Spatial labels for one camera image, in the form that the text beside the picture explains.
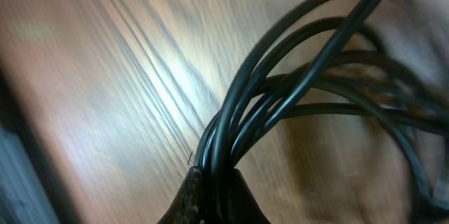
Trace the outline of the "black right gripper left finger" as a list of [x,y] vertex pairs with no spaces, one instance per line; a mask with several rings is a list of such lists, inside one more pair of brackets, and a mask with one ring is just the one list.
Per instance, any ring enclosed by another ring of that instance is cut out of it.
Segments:
[[208,199],[201,170],[192,166],[158,224],[206,224]]

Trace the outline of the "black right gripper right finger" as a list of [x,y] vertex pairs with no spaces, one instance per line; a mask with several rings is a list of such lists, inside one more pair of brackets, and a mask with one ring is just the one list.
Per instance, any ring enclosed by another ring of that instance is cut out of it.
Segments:
[[229,172],[227,223],[270,224],[238,169]]

